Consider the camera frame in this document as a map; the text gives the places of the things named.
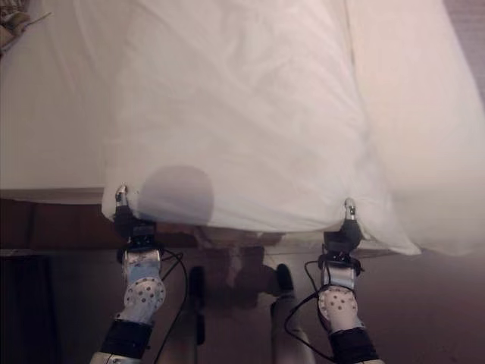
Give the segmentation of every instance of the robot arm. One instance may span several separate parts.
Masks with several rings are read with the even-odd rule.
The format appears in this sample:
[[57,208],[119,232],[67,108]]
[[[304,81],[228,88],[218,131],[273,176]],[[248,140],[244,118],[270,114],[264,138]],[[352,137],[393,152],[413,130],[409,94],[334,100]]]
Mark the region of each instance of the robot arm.
[[127,282],[124,309],[116,315],[91,364],[140,364],[152,333],[152,317],[165,299],[155,224],[134,218],[125,186],[118,190],[116,202],[114,223],[118,233],[128,239],[118,256]]
[[346,220],[340,231],[325,233],[324,251],[319,258],[322,289],[318,295],[318,309],[323,321],[329,324],[326,329],[333,358],[338,364],[383,364],[357,316],[354,286],[362,268],[349,254],[361,239],[355,220],[355,203],[347,199]]

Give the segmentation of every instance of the black cable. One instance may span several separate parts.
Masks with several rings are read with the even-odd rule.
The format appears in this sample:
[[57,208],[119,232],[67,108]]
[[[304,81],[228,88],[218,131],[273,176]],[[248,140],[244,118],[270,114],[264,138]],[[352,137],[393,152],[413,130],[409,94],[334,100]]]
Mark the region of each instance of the black cable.
[[185,281],[185,284],[184,284],[185,287],[184,287],[183,300],[182,300],[182,303],[180,304],[180,308],[179,308],[177,314],[175,315],[175,318],[172,321],[172,323],[171,323],[171,325],[170,325],[170,327],[167,331],[167,334],[165,335],[164,340],[162,341],[162,343],[160,345],[160,349],[158,349],[157,356],[155,357],[155,360],[153,361],[154,364],[156,364],[156,362],[160,358],[161,351],[163,350],[165,344],[167,343],[168,337],[170,336],[172,330],[175,327],[175,324],[176,324],[178,318],[180,317],[180,313],[182,313],[182,310],[183,310],[183,307],[185,306],[185,302],[187,301],[187,295],[188,295],[188,292],[189,292],[189,278],[187,276],[187,270],[186,270],[185,265],[183,264],[182,260],[179,258],[181,253],[175,254],[168,249],[166,249],[165,252],[167,252],[168,254],[170,254],[172,257],[174,257],[177,260],[177,262],[174,263],[174,265],[172,265],[172,267],[171,267],[172,269],[175,268],[175,266],[177,264],[180,264],[180,266],[182,267],[183,279]]
[[301,337],[295,335],[294,333],[291,332],[291,330],[288,329],[288,322],[289,320],[296,314],[296,312],[300,309],[300,307],[302,307],[304,304],[306,304],[308,301],[310,300],[313,300],[315,298],[318,298],[318,293],[317,292],[314,292],[312,293],[310,296],[306,297],[302,302],[300,302],[298,305],[296,305],[295,307],[292,308],[292,310],[289,312],[289,315],[288,317],[286,317],[286,320],[285,320],[285,324],[284,324],[284,328],[285,328],[285,331],[286,333],[295,338],[296,340],[298,340],[300,343],[304,344],[306,347],[310,348],[311,350],[313,350],[316,354],[318,354],[319,356],[321,356],[322,358],[328,360],[329,362],[335,362],[335,360],[328,356],[328,355],[325,355],[323,354],[320,350],[316,349],[315,347],[313,347],[310,343],[307,343],[305,340],[301,339]]
[[314,292],[318,292],[318,288],[317,288],[317,285],[313,279],[313,277],[311,276],[310,272],[308,271],[308,266],[310,264],[315,264],[315,263],[318,263],[318,260],[311,260],[310,262],[306,262],[305,263],[305,273],[306,275],[308,276],[308,278],[310,279],[310,282],[311,282],[311,285],[313,287],[313,291]]
[[179,264],[179,262],[182,262],[183,253],[178,253],[175,256],[169,256],[165,259],[162,259],[162,261],[169,260],[172,258],[177,258],[177,261],[174,264],[172,264],[172,266],[167,270],[167,272],[163,275],[163,277],[161,277],[162,281],[165,281],[168,275],[175,269],[175,267],[177,267],[177,264]]

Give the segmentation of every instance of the floor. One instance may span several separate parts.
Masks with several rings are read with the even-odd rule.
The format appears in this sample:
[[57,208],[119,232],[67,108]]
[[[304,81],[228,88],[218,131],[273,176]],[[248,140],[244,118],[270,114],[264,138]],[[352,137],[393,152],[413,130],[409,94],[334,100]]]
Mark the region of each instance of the floor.
[[[207,278],[206,342],[202,364],[269,363],[269,306],[275,292],[273,269],[289,266],[299,299],[311,293],[304,262],[317,249],[186,249],[187,267],[202,265]],[[358,280],[359,312],[381,357],[388,363],[480,362],[485,313],[485,250],[452,258],[422,256],[363,258]],[[114,252],[52,256],[52,280],[63,362],[86,363],[97,351],[113,315],[120,310],[124,282]],[[179,269],[166,280],[167,300],[155,316],[151,363],[183,295]],[[302,326],[311,342],[328,351],[315,303],[304,306]]]

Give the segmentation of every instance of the black clamp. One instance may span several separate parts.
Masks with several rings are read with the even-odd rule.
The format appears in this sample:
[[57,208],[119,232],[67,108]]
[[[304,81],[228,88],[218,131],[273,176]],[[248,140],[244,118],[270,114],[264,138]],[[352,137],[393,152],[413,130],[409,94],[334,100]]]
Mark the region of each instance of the black clamp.
[[324,232],[323,253],[318,258],[318,267],[322,269],[326,263],[334,267],[353,268],[355,274],[359,275],[364,269],[350,253],[360,244],[363,235],[355,219],[354,201],[346,199],[345,207],[346,219],[340,230]]
[[156,223],[135,217],[128,206],[127,193],[128,189],[123,185],[118,188],[115,195],[114,229],[128,241],[126,246],[117,251],[117,260],[122,262],[126,251],[143,252],[158,249],[162,255],[163,248],[155,242]]

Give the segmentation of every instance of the white sheet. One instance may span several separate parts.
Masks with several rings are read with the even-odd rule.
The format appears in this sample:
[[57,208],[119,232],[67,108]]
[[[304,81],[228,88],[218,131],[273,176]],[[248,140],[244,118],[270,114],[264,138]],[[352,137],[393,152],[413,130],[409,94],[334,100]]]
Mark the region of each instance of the white sheet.
[[351,196],[372,237],[418,251],[380,179],[345,37],[325,2],[140,0],[128,34],[107,217],[126,184],[145,218],[314,231],[342,221]]
[[441,0],[349,0],[358,85],[406,231],[485,246],[485,116]]
[[32,18],[52,14],[0,61],[0,188],[104,187],[109,95],[130,7],[115,0],[31,2]]
[[[135,2],[118,0],[32,2],[34,18],[48,11],[53,14],[32,26],[0,61],[0,188],[69,191],[104,186],[102,141],[112,122],[110,93],[120,69],[134,5]],[[386,175],[397,195],[401,219],[422,246],[445,253],[463,253],[482,246],[481,149],[477,147],[475,151],[474,172],[468,173],[472,162],[460,167],[461,162],[444,150],[446,160],[453,162],[450,168],[460,178],[438,171],[438,181],[433,178],[435,168],[424,178],[421,156],[429,153],[429,145],[422,138],[413,144],[411,131],[416,124],[407,128],[405,123],[410,117],[426,122],[432,117],[437,123],[447,121],[444,125],[449,130],[453,128],[448,122],[451,117],[463,125],[468,125],[468,120],[479,120],[474,134],[477,140],[483,140],[483,114],[477,108],[473,81],[441,2],[352,0],[350,5],[353,37],[360,35],[354,44],[355,51],[360,52],[359,82],[362,91],[371,90],[365,96],[368,111],[373,120],[380,120],[374,129],[379,133],[381,158],[390,168]],[[419,58],[410,58],[416,49],[420,50]],[[404,67],[400,61],[406,54],[408,57],[403,59],[412,68]],[[398,73],[393,62],[399,66]],[[413,77],[420,62],[432,75],[423,84]],[[373,86],[371,76],[376,77]],[[395,102],[391,96],[396,94],[396,88],[387,87],[389,80],[402,90]],[[414,86],[407,87],[407,82]],[[452,86],[444,88],[443,84]],[[379,96],[384,96],[381,101],[372,96],[374,87]],[[419,115],[430,118],[420,119]],[[405,140],[386,140],[386,121],[395,118],[400,122],[396,124],[399,133],[405,132]],[[459,145],[468,150],[466,140]],[[413,157],[411,163],[403,151]],[[435,156],[432,160],[427,166],[434,166],[440,158]],[[418,163],[420,169],[413,169],[413,163]],[[406,169],[397,173],[396,166],[400,164]],[[410,180],[413,175],[420,177]]]

